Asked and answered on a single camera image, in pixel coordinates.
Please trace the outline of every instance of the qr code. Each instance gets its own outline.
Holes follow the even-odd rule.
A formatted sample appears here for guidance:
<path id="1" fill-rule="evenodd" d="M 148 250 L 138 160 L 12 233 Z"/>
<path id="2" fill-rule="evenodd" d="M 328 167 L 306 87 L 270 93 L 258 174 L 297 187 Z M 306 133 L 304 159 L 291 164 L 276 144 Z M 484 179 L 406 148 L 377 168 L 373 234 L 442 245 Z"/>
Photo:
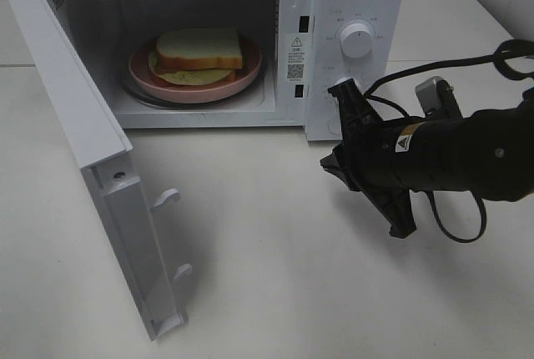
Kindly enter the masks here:
<path id="1" fill-rule="evenodd" d="M 304 77 L 304 64 L 290 64 L 287 66 L 287 79 L 301 79 Z"/>

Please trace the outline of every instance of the white table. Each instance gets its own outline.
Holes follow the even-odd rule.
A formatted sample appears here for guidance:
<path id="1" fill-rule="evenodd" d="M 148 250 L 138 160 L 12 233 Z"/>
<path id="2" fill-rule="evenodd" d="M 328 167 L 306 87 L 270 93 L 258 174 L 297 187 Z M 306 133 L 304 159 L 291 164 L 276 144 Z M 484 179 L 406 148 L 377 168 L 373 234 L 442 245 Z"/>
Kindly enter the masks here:
<path id="1" fill-rule="evenodd" d="M 6 68 L 31 58 L 5 0 L 0 10 L 0 358 L 534 355 L 532 197 L 488 203 L 486 235 L 458 245 L 414 195 L 420 228 L 392 239 L 363 195 L 319 166 L 333 144 L 308 144 L 301 129 L 128 132 L 148 196 L 183 194 L 156 221 L 197 285 L 189 324 L 149 342 L 36 70 Z M 508 38 L 475 0 L 401 10 L 389 72 Z M 464 114 L 516 105 L 528 85 L 489 65 L 439 74 Z M 413 87 L 428 76 L 380 93 L 420 114 Z M 441 207 L 472 233 L 466 197 Z"/>

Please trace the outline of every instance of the yellow warning sticker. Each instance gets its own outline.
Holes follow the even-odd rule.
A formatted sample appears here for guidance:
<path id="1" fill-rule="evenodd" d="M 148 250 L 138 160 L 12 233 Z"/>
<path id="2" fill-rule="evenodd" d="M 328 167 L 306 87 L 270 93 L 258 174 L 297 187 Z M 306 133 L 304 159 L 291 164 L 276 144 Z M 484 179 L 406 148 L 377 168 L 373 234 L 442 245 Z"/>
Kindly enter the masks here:
<path id="1" fill-rule="evenodd" d="M 397 143 L 395 144 L 395 153 L 402 153 L 410 150 L 411 137 L 421 125 L 423 125 L 423 123 L 411 124 L 402 130 L 397 138 Z"/>

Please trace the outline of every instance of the microwave door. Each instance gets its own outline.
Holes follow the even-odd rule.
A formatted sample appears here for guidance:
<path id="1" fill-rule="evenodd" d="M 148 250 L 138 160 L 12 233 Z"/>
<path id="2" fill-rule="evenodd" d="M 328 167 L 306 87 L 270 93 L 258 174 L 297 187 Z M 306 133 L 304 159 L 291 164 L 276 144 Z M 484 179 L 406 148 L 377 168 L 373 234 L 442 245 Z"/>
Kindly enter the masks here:
<path id="1" fill-rule="evenodd" d="M 167 190 L 149 208 L 132 166 L 132 145 L 56 16 L 54 0 L 9 0 L 37 70 L 78 162 L 88 191 L 139 309 L 155 339 L 184 324 L 174 282 L 190 265 L 167 269 L 151 212 L 178 191 Z"/>

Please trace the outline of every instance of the microwave control panel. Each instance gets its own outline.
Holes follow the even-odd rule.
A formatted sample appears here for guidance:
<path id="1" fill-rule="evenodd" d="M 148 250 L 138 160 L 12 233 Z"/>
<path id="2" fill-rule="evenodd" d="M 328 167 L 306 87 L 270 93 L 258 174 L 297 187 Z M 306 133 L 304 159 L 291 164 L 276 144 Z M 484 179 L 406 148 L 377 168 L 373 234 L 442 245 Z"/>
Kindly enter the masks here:
<path id="1" fill-rule="evenodd" d="M 308 140 L 340 139 L 327 89 L 348 78 L 368 88 L 387 63 L 401 0 L 317 0 L 315 67 L 306 106 Z"/>

